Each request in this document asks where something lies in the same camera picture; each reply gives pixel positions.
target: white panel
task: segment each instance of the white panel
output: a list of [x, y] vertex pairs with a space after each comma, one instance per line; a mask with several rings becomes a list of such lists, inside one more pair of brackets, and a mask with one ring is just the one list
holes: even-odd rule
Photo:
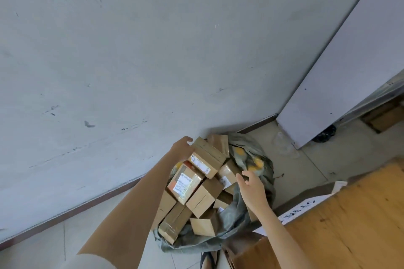
[[278, 113], [356, 0], [0, 1], [2, 240]]
[[277, 118], [296, 148], [404, 68], [404, 0], [360, 0]]

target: wooden table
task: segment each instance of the wooden table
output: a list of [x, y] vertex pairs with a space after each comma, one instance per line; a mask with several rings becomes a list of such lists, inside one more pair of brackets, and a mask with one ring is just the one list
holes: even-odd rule
[[[404, 159], [395, 159], [286, 225], [317, 268], [404, 268]], [[266, 237], [236, 269], [280, 268]]]

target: hand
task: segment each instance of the hand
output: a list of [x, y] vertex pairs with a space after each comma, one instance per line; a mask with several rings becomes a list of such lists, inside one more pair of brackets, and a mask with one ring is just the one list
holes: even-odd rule
[[239, 173], [235, 175], [237, 183], [240, 186], [241, 196], [243, 197], [246, 206], [258, 216], [260, 211], [269, 207], [264, 185], [259, 177], [257, 177], [252, 171], [244, 170], [241, 173], [249, 178], [248, 181], [245, 181]]
[[178, 160], [177, 162], [183, 162], [191, 156], [194, 152], [194, 148], [191, 147], [188, 142], [192, 142], [193, 139], [189, 136], [184, 136], [179, 141], [175, 142], [170, 149], [170, 153]]

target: forearm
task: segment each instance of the forearm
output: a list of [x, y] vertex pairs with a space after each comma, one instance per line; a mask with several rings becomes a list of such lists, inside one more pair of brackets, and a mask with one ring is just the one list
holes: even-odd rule
[[313, 268], [306, 254], [285, 229], [270, 207], [265, 207], [257, 213], [268, 240], [275, 252], [281, 268], [309, 269]]
[[137, 268], [170, 171], [179, 158], [169, 152], [103, 220], [78, 254], [95, 254], [118, 269]]

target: flip-flop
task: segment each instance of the flip-flop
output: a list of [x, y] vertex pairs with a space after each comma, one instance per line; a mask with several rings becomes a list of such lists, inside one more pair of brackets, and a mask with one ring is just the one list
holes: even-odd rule
[[216, 263], [215, 263], [215, 260], [214, 260], [214, 258], [213, 258], [213, 256], [212, 256], [212, 253], [210, 253], [210, 252], [203, 252], [202, 255], [201, 255], [200, 269], [202, 269], [202, 265], [203, 265], [203, 262], [205, 261], [205, 258], [206, 258], [206, 257], [209, 258], [209, 261], [210, 261], [210, 263], [212, 264], [212, 269], [215, 269], [215, 268], [216, 268], [216, 264], [217, 264], [217, 260], [219, 259], [219, 252], [220, 252], [220, 251], [217, 251]]

